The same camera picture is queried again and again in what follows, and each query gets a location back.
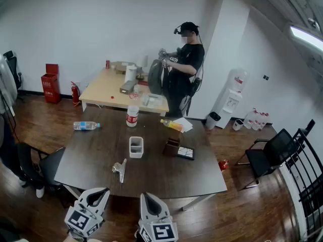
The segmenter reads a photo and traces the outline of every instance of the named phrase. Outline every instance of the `black pants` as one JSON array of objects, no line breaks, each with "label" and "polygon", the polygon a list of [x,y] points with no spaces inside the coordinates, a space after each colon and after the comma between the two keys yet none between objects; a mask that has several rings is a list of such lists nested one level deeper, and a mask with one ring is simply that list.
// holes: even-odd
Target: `black pants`
[{"label": "black pants", "polygon": [[28,182],[29,184],[33,185],[36,189],[43,188],[43,184],[30,180],[20,168],[18,150],[17,146],[15,145],[15,139],[12,136],[10,127],[6,120],[4,125],[4,141],[2,146],[0,147],[0,158],[4,166],[10,169],[12,173],[15,174],[20,180]]},{"label": "black pants", "polygon": [[180,105],[182,103],[184,96],[183,95],[172,95],[170,94],[167,98],[169,112],[166,113],[168,117],[182,117],[182,111]]}]

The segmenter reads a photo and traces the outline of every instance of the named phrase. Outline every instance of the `dark wooden table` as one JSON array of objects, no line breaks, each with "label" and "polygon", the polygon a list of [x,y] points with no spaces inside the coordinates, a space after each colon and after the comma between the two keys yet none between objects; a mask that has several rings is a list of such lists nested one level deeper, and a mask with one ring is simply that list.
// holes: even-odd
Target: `dark wooden table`
[{"label": "dark wooden table", "polygon": [[[74,131],[55,180],[83,190],[107,187],[111,195],[125,197],[139,198],[143,192],[160,198],[202,196],[195,203],[227,190],[200,121],[189,119],[193,129],[180,134],[161,124],[159,115],[139,113],[134,128],[126,125],[126,115],[125,111],[87,107],[83,120],[100,123],[101,127]],[[180,136],[181,146],[195,149],[195,160],[162,155],[167,139],[175,135]],[[129,157],[131,136],[144,140],[140,159]],[[112,166],[125,158],[125,177],[120,183],[119,174],[112,172]]]}]

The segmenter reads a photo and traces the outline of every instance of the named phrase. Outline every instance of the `brown pen holder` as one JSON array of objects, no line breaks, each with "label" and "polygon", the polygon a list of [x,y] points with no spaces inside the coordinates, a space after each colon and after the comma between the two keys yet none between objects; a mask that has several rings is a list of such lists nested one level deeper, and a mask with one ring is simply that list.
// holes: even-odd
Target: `brown pen holder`
[{"label": "brown pen holder", "polygon": [[163,155],[169,157],[175,157],[178,153],[178,149],[180,148],[180,140],[168,138],[164,150]]}]

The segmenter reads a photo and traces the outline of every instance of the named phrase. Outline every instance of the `red fire extinguisher box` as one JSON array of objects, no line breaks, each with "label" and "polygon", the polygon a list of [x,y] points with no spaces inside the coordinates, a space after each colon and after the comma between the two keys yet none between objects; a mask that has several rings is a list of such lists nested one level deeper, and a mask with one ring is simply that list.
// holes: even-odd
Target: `red fire extinguisher box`
[{"label": "red fire extinguisher box", "polygon": [[46,64],[46,74],[41,77],[46,102],[58,103],[61,100],[58,74],[59,65]]}]

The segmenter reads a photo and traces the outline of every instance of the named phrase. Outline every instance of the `paper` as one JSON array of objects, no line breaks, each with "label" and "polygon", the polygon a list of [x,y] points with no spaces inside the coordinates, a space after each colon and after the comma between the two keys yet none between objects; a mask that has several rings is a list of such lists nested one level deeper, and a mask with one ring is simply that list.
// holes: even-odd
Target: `paper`
[{"label": "paper", "polygon": [[179,118],[179,119],[177,119],[177,120],[175,120],[173,122],[183,125],[182,131],[181,131],[182,133],[190,131],[191,129],[193,129],[193,125],[183,117]]},{"label": "paper", "polygon": [[183,155],[189,158],[193,158],[193,150],[192,149],[188,149],[188,148],[184,148],[184,147],[180,147],[178,149],[177,152],[179,155]]}]

